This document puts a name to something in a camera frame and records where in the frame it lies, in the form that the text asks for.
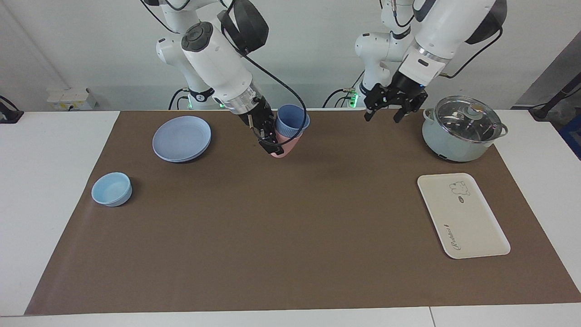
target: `white tray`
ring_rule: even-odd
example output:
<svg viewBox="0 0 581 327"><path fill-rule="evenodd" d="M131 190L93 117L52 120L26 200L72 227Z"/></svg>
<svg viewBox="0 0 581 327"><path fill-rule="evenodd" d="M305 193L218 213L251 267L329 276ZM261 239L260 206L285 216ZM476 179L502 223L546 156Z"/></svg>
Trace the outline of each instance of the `white tray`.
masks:
<svg viewBox="0 0 581 327"><path fill-rule="evenodd" d="M418 179L440 242L454 259L510 252L510 244L474 178L465 173Z"/></svg>

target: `brown paper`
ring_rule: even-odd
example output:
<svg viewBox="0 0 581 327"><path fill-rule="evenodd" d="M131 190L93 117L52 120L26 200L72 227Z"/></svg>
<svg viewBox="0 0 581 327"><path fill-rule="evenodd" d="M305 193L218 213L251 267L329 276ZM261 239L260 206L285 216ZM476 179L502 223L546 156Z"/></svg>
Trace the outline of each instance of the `brown paper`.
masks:
<svg viewBox="0 0 581 327"><path fill-rule="evenodd" d="M179 115L206 119L212 142L171 164L152 137ZM310 115L275 159L228 112L122 112L26 314L581 301L494 147L456 164L425 145L420 114L398 125L388 111L370 123L362 112ZM94 203L92 185L114 171L133 196ZM510 254L442 250L416 181L456 172L478 182Z"/></svg>

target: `table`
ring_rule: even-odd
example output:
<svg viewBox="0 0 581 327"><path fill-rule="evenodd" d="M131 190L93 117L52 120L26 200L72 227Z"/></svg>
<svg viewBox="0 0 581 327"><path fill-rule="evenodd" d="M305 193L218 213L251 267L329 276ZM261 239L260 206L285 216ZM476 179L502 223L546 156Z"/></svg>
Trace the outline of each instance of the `table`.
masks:
<svg viewBox="0 0 581 327"><path fill-rule="evenodd" d="M0 315L24 313L75 209L118 112L27 113L0 128ZM549 123L498 111L510 135L497 148L577 287L581 287L581 163ZM41 187L36 181L43 180ZM0 318L6 326L578 326L581 304Z"/></svg>

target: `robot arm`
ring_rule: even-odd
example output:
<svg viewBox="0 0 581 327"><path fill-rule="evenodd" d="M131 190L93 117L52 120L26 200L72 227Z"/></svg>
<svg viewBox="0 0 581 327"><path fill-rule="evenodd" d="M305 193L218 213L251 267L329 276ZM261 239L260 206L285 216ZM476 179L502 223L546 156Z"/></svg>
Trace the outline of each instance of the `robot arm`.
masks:
<svg viewBox="0 0 581 327"><path fill-rule="evenodd" d="M414 0L383 2L381 20L389 33L365 33L355 44L355 51L365 64L365 74L359 85L361 99L366 98L376 84L390 84L392 75L386 62L402 62L414 39L411 27L406 24L413 18Z"/></svg>
<svg viewBox="0 0 581 327"><path fill-rule="evenodd" d="M162 62L176 67L188 83L188 98L194 109L218 108L211 100L214 90L209 87L189 64L181 49L181 39L186 31L200 22L196 10L218 0L172 0L171 4L181 10L172 9L165 0L144 0L147 5L159 6L164 14L167 25L175 34L162 38L156 44L156 52Z"/></svg>
<svg viewBox="0 0 581 327"><path fill-rule="evenodd" d="M268 26L256 8L248 0L238 0L232 11L225 10L219 17L239 51L247 54L264 45ZM234 14L238 14L236 23L231 17ZM209 22L195 24L182 38L183 53L202 80L215 90L214 99L257 131L259 143L268 153L282 154L282 148L273 145L278 142L271 107L221 29Z"/></svg>
<svg viewBox="0 0 581 327"><path fill-rule="evenodd" d="M385 87L379 81L367 92L368 121L391 104L401 106L396 122L417 111L428 96L424 88L441 74L462 43L483 41L499 29L506 17L506 0L415 0L413 12L422 28L391 83Z"/></svg>

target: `wall socket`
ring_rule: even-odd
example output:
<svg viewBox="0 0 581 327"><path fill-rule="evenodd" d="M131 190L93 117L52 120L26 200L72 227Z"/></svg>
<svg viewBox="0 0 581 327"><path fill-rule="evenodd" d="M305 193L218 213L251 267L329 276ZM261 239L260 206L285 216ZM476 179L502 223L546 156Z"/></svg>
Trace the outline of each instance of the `wall socket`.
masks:
<svg viewBox="0 0 581 327"><path fill-rule="evenodd" d="M48 105L56 111L93 110L97 105L95 97L88 88L70 90L47 90Z"/></svg>

